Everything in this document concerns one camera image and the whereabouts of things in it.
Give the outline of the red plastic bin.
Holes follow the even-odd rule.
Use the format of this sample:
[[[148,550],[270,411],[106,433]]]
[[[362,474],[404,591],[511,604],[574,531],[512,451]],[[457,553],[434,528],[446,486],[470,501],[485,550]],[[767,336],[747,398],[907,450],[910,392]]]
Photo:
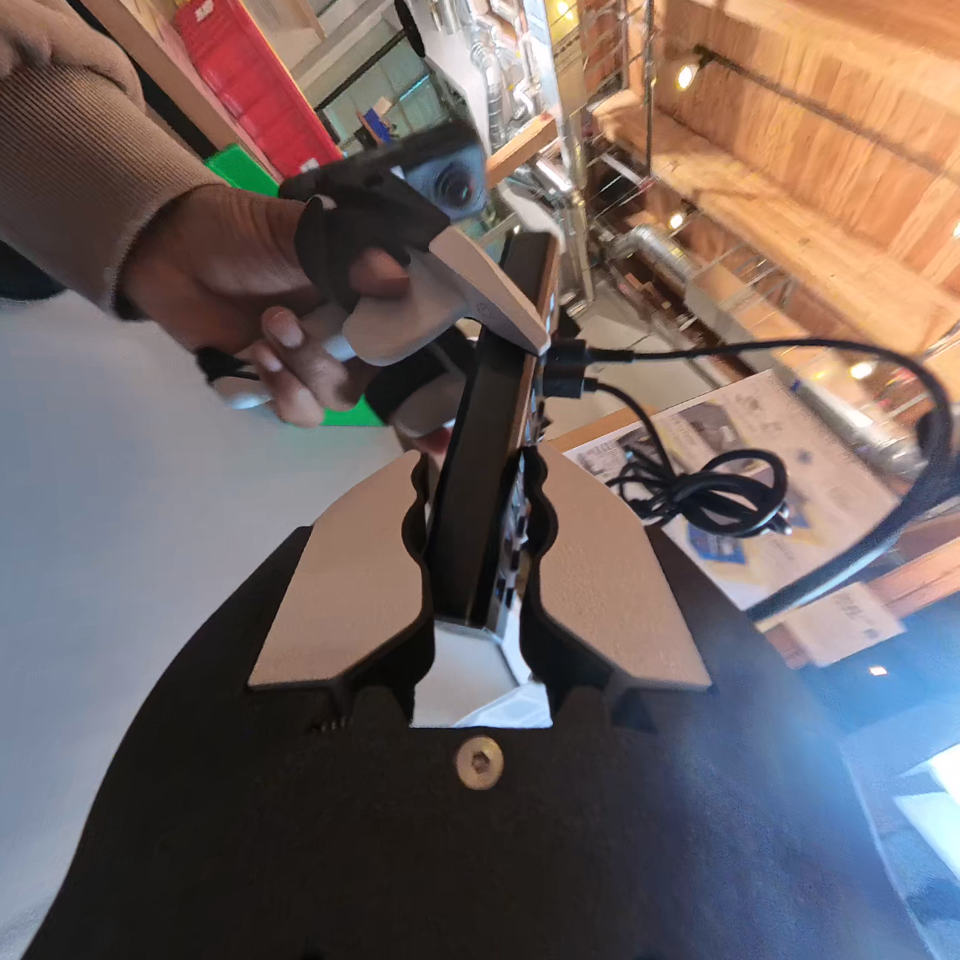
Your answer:
[[[342,161],[243,2],[184,2],[174,27],[198,76],[283,179]]]

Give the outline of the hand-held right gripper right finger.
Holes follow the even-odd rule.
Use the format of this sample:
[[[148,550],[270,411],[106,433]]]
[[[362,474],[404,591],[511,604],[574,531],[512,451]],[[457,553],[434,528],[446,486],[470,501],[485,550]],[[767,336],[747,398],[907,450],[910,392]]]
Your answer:
[[[549,444],[526,450],[524,614],[594,663],[653,690],[708,690],[710,673],[642,521]]]

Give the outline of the green plastic bin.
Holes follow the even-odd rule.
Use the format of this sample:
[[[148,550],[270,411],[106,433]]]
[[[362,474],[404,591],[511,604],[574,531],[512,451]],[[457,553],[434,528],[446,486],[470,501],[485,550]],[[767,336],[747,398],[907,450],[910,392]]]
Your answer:
[[[204,165],[230,186],[264,196],[277,197],[279,185],[240,145],[231,145],[212,155]],[[365,398],[348,411],[324,413],[322,426],[381,427],[382,421]]]

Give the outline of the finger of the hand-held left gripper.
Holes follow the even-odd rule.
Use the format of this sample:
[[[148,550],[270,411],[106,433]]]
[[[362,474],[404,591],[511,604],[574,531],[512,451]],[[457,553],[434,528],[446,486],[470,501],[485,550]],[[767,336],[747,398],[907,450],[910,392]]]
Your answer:
[[[344,323],[353,354],[375,367],[395,365],[472,319],[527,354],[544,355],[546,323],[529,298],[472,238],[450,225],[426,251],[411,251],[409,285],[396,299],[362,296]]]
[[[380,367],[367,385],[367,403],[385,425],[423,438],[455,422],[473,371],[474,342],[461,330],[446,330],[405,359]]]

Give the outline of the person's left forearm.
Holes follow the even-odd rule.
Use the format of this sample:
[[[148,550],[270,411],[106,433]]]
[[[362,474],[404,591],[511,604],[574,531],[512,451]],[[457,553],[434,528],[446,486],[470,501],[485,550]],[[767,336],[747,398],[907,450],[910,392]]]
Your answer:
[[[146,112],[136,69],[65,2],[1,6],[2,300],[71,290],[138,317],[124,263],[168,205],[222,186]]]

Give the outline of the white paper card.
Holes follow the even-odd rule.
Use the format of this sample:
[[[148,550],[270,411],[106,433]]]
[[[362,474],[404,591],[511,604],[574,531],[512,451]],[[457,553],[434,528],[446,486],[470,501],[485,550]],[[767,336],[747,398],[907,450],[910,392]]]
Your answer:
[[[797,666],[833,666],[906,633],[864,583],[853,583],[786,613],[766,636]]]

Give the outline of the black usb hub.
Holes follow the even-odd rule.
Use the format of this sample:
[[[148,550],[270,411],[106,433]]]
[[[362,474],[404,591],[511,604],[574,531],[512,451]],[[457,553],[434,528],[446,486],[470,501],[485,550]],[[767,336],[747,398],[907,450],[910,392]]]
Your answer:
[[[571,635],[546,609],[545,562],[559,522],[546,496],[536,351],[484,319],[472,352],[452,441],[440,470],[422,554],[436,618],[492,629],[518,594],[512,576],[529,564],[519,647],[552,699],[570,684]]]

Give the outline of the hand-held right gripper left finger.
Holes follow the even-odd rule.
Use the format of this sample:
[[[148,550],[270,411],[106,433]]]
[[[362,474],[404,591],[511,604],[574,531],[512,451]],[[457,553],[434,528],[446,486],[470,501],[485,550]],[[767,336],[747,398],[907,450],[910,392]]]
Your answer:
[[[434,662],[429,462],[409,451],[314,522],[248,678],[253,690],[413,690]]]

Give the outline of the instruction sheet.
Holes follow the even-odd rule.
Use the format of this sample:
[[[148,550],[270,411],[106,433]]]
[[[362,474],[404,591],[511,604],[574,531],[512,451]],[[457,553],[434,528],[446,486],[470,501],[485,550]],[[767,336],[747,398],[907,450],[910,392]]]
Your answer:
[[[681,517],[665,529],[742,611],[854,545],[899,504],[771,371],[716,390],[685,362],[600,366],[589,375],[638,402],[679,472],[727,450],[766,450],[784,462],[791,534],[738,540]]]

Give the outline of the person's left hand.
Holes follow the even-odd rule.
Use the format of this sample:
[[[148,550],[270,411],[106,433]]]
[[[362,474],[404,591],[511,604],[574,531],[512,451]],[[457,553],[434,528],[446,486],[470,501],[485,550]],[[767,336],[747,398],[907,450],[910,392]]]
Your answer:
[[[207,185],[167,204],[133,243],[117,291],[189,352],[245,355],[273,412],[300,428],[354,407],[374,369],[342,362],[303,318],[324,301],[295,248],[301,202]]]

